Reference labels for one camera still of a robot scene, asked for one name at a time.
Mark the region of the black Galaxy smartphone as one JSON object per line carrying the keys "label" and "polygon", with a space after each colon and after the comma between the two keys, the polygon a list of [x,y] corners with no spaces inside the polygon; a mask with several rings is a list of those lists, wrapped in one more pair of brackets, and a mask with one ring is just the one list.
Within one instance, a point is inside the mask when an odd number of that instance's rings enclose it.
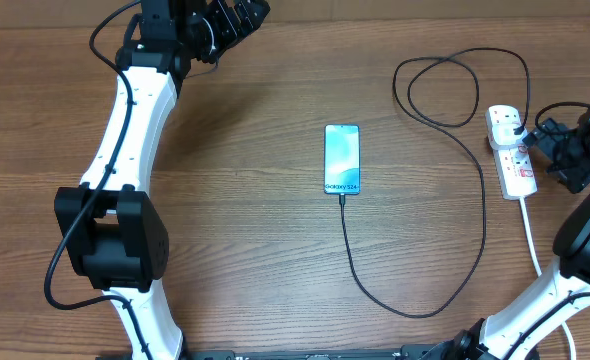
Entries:
{"label": "black Galaxy smartphone", "polygon": [[361,191],[360,129],[329,124],[324,129],[324,191],[357,195]]}

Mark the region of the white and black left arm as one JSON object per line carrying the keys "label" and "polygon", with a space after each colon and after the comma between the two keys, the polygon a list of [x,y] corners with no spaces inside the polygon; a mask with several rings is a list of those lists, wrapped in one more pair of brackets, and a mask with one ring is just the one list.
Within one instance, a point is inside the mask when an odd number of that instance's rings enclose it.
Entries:
{"label": "white and black left arm", "polygon": [[152,1],[128,4],[132,18],[110,68],[113,109],[99,149],[75,187],[60,188],[54,211],[57,256],[116,309],[134,359],[186,359],[162,278],[169,236],[150,199],[152,169],[165,123],[193,61],[217,65],[258,30],[264,0]]}

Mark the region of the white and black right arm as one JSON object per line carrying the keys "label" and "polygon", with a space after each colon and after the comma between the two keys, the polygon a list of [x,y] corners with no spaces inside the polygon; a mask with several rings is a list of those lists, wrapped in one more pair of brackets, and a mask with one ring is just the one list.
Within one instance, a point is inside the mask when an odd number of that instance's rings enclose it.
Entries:
{"label": "white and black right arm", "polygon": [[[531,132],[517,130],[509,108],[486,113],[489,142],[500,178],[525,180],[532,173],[528,151],[537,148],[571,193],[590,184],[590,103],[575,128],[553,119],[534,119]],[[426,359],[535,359],[537,344],[570,317],[590,306],[590,194],[571,213],[553,242],[554,257],[541,275],[509,306],[479,320],[454,339],[424,353]]]}

